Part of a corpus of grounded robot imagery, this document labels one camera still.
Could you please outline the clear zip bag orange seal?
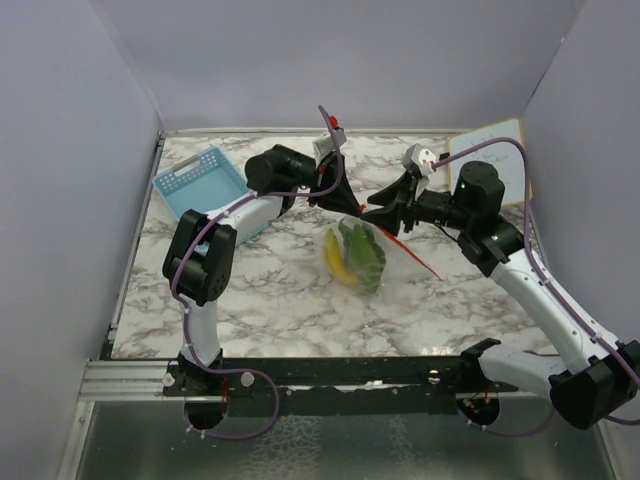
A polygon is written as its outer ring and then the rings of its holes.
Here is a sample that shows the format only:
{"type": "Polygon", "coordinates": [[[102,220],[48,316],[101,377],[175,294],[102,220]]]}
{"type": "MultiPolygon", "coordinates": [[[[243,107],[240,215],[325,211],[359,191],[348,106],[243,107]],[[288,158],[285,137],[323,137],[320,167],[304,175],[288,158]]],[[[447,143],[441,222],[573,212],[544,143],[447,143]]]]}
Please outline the clear zip bag orange seal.
{"type": "Polygon", "coordinates": [[[396,236],[371,223],[344,216],[315,237],[316,256],[324,271],[359,293],[417,280],[441,280],[427,262],[396,236]]]}

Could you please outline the green fake lettuce leaf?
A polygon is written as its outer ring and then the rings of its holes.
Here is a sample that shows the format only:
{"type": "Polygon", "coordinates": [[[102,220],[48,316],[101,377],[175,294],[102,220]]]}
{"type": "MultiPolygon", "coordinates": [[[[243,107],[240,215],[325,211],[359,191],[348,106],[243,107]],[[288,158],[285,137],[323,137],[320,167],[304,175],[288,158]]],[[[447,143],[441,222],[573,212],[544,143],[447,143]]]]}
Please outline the green fake lettuce leaf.
{"type": "Polygon", "coordinates": [[[368,223],[349,225],[341,220],[338,230],[343,239],[346,266],[362,290],[376,294],[386,267],[386,255],[376,241],[373,227],[368,223]]]}

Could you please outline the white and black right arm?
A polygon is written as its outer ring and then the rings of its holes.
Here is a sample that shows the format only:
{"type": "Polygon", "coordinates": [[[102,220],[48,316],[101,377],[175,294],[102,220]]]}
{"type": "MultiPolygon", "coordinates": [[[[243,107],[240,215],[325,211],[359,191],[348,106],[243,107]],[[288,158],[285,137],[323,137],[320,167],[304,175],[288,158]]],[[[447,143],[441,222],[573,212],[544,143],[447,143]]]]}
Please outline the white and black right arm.
{"type": "Polygon", "coordinates": [[[463,165],[452,193],[418,191],[415,169],[372,194],[363,220],[398,234],[419,222],[459,232],[464,257],[504,289],[554,345],[557,356],[518,352],[494,339],[466,349],[461,383],[481,391],[503,382],[547,399],[571,426],[586,430],[632,400],[638,390],[639,344],[622,343],[593,319],[581,327],[581,308],[527,252],[520,230],[500,213],[505,191],[497,170],[481,161],[463,165]]]}

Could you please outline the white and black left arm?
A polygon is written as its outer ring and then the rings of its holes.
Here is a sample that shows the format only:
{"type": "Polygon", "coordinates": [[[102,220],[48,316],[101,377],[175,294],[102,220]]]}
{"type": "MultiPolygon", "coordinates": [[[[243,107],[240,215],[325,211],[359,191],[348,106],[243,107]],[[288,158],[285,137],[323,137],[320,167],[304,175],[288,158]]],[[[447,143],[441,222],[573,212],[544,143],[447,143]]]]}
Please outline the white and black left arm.
{"type": "Polygon", "coordinates": [[[237,244],[289,211],[298,198],[328,211],[360,212],[342,152],[328,138],[315,141],[312,156],[276,144],[249,158],[244,172],[249,190],[239,199],[209,213],[188,210],[181,216],[162,267],[183,309],[179,372],[202,395],[214,392],[226,373],[217,301],[230,281],[237,244]]]}

